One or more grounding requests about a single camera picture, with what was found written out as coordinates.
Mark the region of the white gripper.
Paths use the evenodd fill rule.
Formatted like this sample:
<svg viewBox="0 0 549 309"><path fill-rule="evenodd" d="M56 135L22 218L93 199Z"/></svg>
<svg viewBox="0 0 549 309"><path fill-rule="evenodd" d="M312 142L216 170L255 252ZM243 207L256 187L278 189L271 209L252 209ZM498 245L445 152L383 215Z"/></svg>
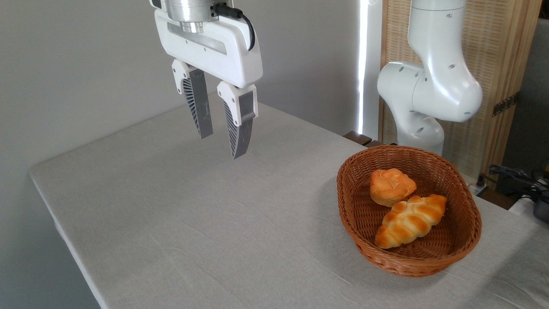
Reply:
<svg viewBox="0 0 549 309"><path fill-rule="evenodd" d="M224 103L232 158L244 155L253 119L259 115L254 84L263 76L263 66L258 39L249 50L248 24L224 16L203 23L202 33L183 31L163 10L155 10L154 17L163 49L175 58L171 68L176 88L187 102L200 138L213 134L206 72L224 81L217 92Z"/></svg>

